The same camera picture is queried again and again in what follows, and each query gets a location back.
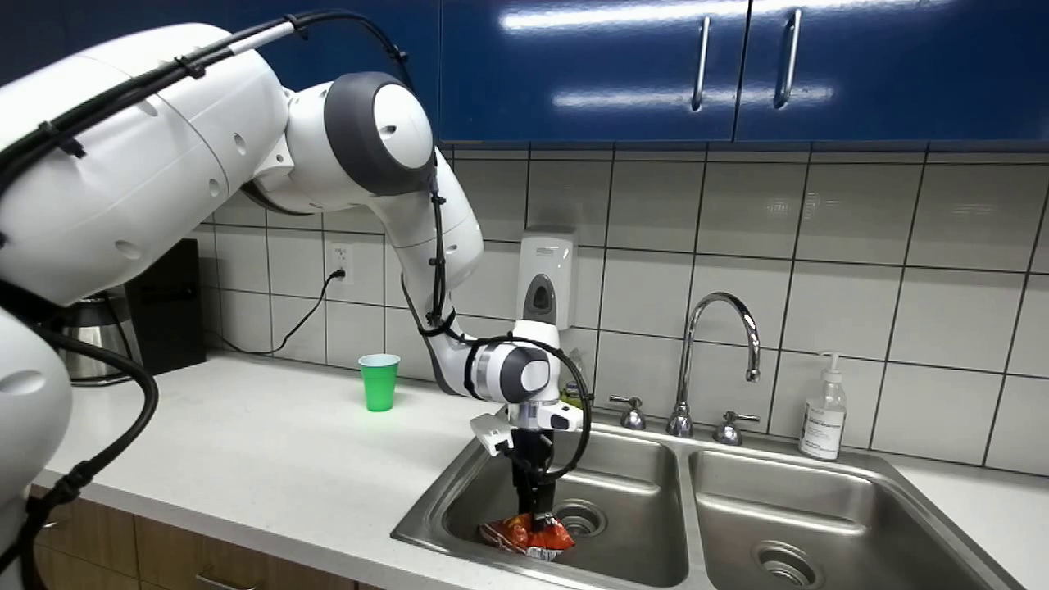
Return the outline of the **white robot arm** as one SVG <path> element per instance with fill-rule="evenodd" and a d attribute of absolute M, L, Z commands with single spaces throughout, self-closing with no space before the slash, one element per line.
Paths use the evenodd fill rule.
<path fill-rule="evenodd" d="M 590 410 L 560 396 L 573 364 L 558 330 L 455 328 L 453 289 L 481 254 L 481 230 L 422 106 L 388 71 L 287 88 L 259 48 L 297 26 L 153 26 L 0 88 L 2 590 L 44 590 L 44 522 L 126 451 L 108 443 L 52 491 L 29 491 L 71 411 L 61 356 L 91 349 L 59 330 L 59 315 L 137 278 L 232 194 L 289 215 L 363 207 L 379 219 L 438 387 L 508 406 L 473 422 L 519 491 L 519 510 L 481 536 L 535 558 L 573 546 L 555 517 L 550 456 L 560 433 L 590 433 Z"/>

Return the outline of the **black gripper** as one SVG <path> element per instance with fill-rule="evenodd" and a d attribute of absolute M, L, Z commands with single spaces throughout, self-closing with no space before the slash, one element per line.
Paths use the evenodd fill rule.
<path fill-rule="evenodd" d="M 515 536 L 528 536 L 531 529 L 547 535 L 555 524 L 555 482 L 547 479 L 555 434 L 515 428 L 511 443 L 511 482 L 519 491 Z"/>

